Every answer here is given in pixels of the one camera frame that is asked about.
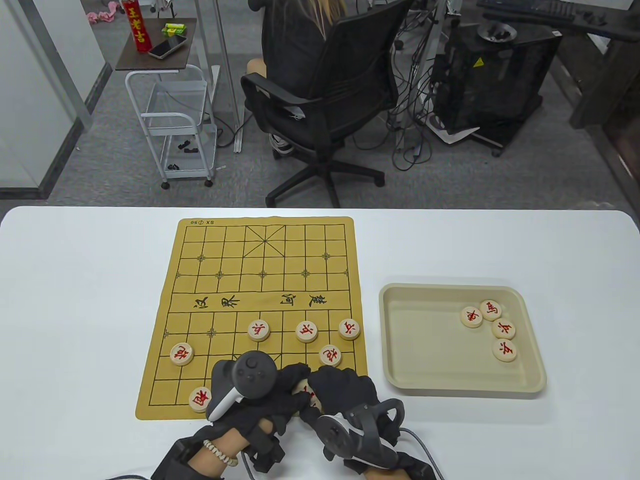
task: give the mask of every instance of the beige plastic tray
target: beige plastic tray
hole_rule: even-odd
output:
[[[518,356],[492,353],[491,322],[467,328],[460,312],[496,300],[516,326]],[[532,397],[547,384],[524,300],[508,287],[390,284],[380,292],[385,375],[398,388],[425,395]]]

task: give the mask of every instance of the knee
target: knee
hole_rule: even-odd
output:
[[[266,78],[267,76],[267,66],[264,64],[264,60],[262,58],[254,58],[246,64],[246,73],[247,74],[260,74]]]

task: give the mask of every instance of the computer case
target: computer case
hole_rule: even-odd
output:
[[[481,38],[477,24],[452,28],[431,76],[437,83],[433,111],[447,132],[513,130],[539,106],[538,90],[562,35],[546,26],[511,26],[518,34],[506,43]]]

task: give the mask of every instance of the black office chair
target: black office chair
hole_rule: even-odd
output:
[[[277,135],[294,147],[292,156],[308,164],[266,197],[268,207],[278,196],[318,175],[335,208],[340,207],[332,172],[372,177],[385,184],[378,170],[333,159],[344,139],[378,113],[396,106],[398,91],[391,65],[391,48],[413,0],[398,0],[363,15],[338,20],[328,34],[306,99],[299,98],[259,74],[242,77],[247,107],[260,130]],[[269,93],[269,97],[258,90]],[[282,106],[297,106],[303,120],[291,118]],[[278,152],[274,158],[280,158]]]

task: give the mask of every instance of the pink cloth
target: pink cloth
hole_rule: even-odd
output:
[[[109,2],[108,12],[87,13],[86,18],[87,20],[89,20],[89,23],[91,25],[94,25],[98,22],[113,22],[119,6],[120,4],[118,2]]]

